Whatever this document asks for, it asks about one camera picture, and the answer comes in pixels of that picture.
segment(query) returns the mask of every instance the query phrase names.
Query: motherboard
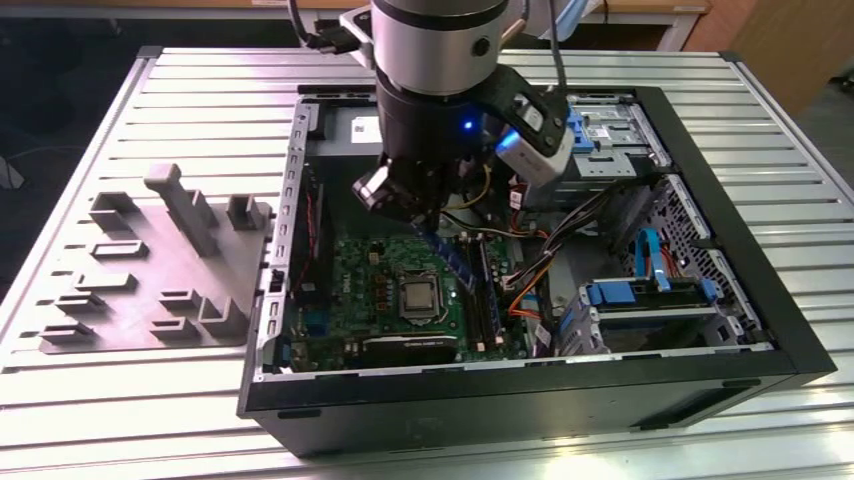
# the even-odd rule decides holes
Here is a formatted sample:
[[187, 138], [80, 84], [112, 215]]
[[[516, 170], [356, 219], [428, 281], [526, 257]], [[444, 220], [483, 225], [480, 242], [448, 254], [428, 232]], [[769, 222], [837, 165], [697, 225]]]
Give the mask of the motherboard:
[[328, 307], [299, 310], [299, 371], [524, 358], [523, 325], [499, 308], [507, 240], [456, 236], [484, 281], [470, 292], [416, 236], [339, 238]]

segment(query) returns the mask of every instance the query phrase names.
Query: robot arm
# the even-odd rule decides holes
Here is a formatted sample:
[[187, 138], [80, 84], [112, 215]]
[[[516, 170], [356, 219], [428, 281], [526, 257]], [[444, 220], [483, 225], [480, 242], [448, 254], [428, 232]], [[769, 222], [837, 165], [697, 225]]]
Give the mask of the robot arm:
[[[507, 0], [372, 0], [383, 154], [354, 193], [371, 212], [427, 231], [460, 188], [460, 162], [494, 151], [542, 185], [568, 161], [566, 96], [498, 63], [506, 8]], [[490, 117], [508, 127], [498, 145], [484, 135]]]

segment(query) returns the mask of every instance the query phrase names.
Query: slotted metal surface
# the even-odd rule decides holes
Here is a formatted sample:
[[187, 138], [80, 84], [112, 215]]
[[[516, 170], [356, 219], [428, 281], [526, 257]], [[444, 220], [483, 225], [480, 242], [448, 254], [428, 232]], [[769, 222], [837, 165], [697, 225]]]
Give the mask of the slotted metal surface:
[[[547, 53], [507, 52], [535, 83]], [[276, 199], [300, 83], [368, 83], [347, 57], [167, 49], [140, 59], [0, 309], [0, 475], [15, 478], [843, 478], [854, 476], [854, 208], [814, 147], [739, 65], [714, 54], [566, 53], [571, 82], [662, 87], [839, 371], [683, 431], [303, 461], [235, 416], [242, 348], [47, 356], [32, 337], [68, 285], [60, 253], [97, 238], [89, 199], [179, 164], [211, 203]]]

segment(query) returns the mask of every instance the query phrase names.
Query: cpu socket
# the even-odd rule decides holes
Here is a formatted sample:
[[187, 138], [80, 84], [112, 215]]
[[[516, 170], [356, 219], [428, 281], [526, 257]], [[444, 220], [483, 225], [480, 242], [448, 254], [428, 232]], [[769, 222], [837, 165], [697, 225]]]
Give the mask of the cpu socket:
[[439, 318], [439, 282], [435, 275], [404, 277], [399, 281], [400, 318], [422, 326]]

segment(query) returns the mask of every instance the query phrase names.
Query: blue led light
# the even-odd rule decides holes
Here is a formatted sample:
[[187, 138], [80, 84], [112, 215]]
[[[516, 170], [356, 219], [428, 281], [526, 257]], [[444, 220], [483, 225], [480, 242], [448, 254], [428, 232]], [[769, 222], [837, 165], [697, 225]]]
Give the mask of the blue led light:
[[516, 143], [516, 140], [519, 140], [519, 132], [511, 130], [511, 132], [504, 136], [504, 138], [502, 138], [502, 141], [498, 143], [498, 149], [506, 150], [512, 146], [514, 143]]

